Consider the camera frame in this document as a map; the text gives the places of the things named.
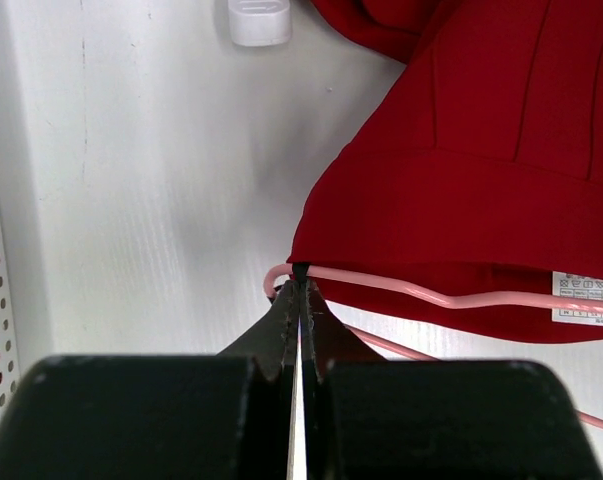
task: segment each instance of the white care tag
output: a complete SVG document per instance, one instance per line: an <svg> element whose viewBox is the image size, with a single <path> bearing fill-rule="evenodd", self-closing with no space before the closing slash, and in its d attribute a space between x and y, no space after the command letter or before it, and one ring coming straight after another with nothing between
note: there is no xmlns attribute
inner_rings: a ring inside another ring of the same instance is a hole
<svg viewBox="0 0 603 480"><path fill-rule="evenodd" d="M589 300L603 300L603 280L570 273L552 272L552 294ZM603 327L603 314L552 309L552 321Z"/></svg>

